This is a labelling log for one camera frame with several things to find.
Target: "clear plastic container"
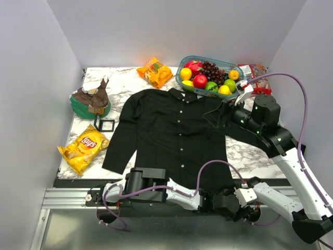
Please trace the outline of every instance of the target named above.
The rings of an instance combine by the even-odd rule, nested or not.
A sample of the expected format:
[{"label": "clear plastic container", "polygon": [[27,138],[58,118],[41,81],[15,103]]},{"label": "clear plastic container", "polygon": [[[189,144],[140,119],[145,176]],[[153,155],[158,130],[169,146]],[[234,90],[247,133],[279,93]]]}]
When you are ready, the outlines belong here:
[{"label": "clear plastic container", "polygon": [[239,73],[238,80],[243,80],[243,78],[244,78],[243,71],[237,65],[229,64],[228,62],[218,61],[218,60],[214,60],[214,59],[210,59],[210,58],[205,58],[205,57],[201,57],[201,56],[187,56],[179,64],[178,71],[177,71],[177,74],[176,74],[176,81],[177,81],[177,83],[180,86],[185,87],[188,90],[191,89],[191,90],[193,90],[195,93],[197,93],[199,95],[212,96],[212,97],[213,96],[218,96],[219,98],[228,99],[228,100],[235,99],[239,95],[239,93],[238,93],[237,90],[232,95],[223,95],[223,94],[212,92],[212,91],[208,91],[208,90],[205,90],[205,89],[198,89],[196,87],[191,87],[191,86],[184,85],[182,83],[182,79],[181,79],[179,73],[180,73],[181,69],[183,69],[184,66],[189,61],[192,61],[192,60],[201,61],[202,63],[204,61],[209,61],[209,62],[216,63],[216,66],[219,69],[224,69],[226,72],[229,72],[230,70],[237,70],[238,73]]}]

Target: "green bowl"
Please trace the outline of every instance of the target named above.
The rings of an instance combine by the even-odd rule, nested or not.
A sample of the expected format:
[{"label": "green bowl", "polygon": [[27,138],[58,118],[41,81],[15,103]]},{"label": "green bowl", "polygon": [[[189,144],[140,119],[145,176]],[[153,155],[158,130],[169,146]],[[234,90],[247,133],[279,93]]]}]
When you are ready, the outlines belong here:
[{"label": "green bowl", "polygon": [[[81,118],[84,118],[84,119],[90,119],[90,120],[95,119],[96,114],[93,114],[93,113],[89,112],[87,105],[80,103],[78,100],[76,100],[73,97],[73,95],[69,98],[69,100],[71,102],[71,106],[72,106],[72,109],[75,112],[75,114],[77,114],[78,116],[80,116]],[[109,104],[105,108],[104,114],[100,115],[100,117],[107,116],[110,112],[110,108],[111,108],[111,103],[110,103],[110,100],[109,100]]]}]

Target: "plastic bag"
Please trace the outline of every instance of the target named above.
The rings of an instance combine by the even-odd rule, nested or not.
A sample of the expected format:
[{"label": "plastic bag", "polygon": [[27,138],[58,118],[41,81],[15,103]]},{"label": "plastic bag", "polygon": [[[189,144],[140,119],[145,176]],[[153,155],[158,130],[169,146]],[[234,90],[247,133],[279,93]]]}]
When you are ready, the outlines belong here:
[{"label": "plastic bag", "polygon": [[137,69],[140,77],[156,88],[160,88],[172,77],[171,69],[153,58],[146,65]]},{"label": "plastic bag", "polygon": [[68,165],[81,175],[96,155],[109,146],[109,142],[90,124],[72,144],[58,147],[58,150]]}]

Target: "lay's chip bag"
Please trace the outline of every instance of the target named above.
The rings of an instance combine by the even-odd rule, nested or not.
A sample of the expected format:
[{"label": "lay's chip bag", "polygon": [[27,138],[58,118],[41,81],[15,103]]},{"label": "lay's chip bag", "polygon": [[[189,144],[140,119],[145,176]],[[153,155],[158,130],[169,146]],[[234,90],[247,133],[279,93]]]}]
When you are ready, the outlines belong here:
[{"label": "lay's chip bag", "polygon": [[95,156],[109,146],[109,140],[91,124],[67,147],[58,147],[68,165],[79,175],[88,167]]}]

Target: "metal floor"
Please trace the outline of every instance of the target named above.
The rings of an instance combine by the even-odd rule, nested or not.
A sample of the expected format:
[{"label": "metal floor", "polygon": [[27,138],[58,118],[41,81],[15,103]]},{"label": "metal floor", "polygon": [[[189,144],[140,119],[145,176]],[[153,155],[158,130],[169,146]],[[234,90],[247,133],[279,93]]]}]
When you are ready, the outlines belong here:
[{"label": "metal floor", "polygon": [[[262,208],[260,222],[277,214]],[[99,225],[94,209],[54,209],[43,250],[281,250],[320,249],[308,245],[281,219],[268,227],[234,223],[219,216],[126,218],[129,232]]]}]

